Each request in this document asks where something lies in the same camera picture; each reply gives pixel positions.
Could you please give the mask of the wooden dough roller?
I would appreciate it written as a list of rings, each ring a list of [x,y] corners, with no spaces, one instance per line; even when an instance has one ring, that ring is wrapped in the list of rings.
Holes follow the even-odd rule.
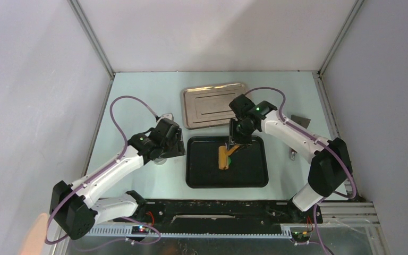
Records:
[[[220,170],[227,170],[229,169],[229,165],[227,164],[227,159],[233,153],[235,153],[240,148],[240,145],[230,145],[226,143],[223,146],[218,147],[218,168]]]

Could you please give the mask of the black plastic tray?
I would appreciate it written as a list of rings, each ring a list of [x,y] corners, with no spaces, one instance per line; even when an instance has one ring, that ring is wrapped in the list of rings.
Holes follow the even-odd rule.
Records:
[[[230,146],[227,136],[195,136],[188,140],[186,184],[193,189],[263,188],[269,182],[263,139]]]

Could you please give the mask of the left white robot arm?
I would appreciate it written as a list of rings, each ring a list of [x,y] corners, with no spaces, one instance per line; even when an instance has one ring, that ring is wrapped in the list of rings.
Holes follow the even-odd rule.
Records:
[[[72,240],[109,220],[130,217],[141,221],[147,214],[147,202],[137,192],[126,191],[112,198],[103,198],[103,194],[149,162],[184,154],[182,130],[171,113],[164,114],[157,119],[156,127],[127,140],[122,153],[106,166],[71,184],[60,181],[54,185],[48,221],[55,221]]]

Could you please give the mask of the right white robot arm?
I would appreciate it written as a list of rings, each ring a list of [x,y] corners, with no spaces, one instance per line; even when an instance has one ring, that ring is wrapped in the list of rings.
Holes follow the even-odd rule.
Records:
[[[333,194],[346,180],[353,179],[347,145],[342,139],[313,134],[285,117],[273,104],[267,101],[255,104],[246,95],[237,96],[229,107],[235,115],[229,123],[230,144],[248,146],[254,131],[259,131],[278,138],[309,163],[307,183],[287,209],[292,221],[303,221],[312,206]]]

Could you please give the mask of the silver metal tray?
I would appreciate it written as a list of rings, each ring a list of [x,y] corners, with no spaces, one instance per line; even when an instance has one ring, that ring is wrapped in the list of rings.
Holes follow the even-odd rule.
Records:
[[[229,103],[247,92],[244,83],[221,83],[186,88],[180,93],[182,118],[189,130],[228,125],[235,114]]]

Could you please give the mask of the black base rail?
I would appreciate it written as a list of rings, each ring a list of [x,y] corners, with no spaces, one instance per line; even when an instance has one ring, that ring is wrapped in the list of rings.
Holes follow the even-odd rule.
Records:
[[[301,212],[286,200],[150,199],[132,219],[165,235],[280,235],[289,224],[313,229],[323,222],[319,208]]]

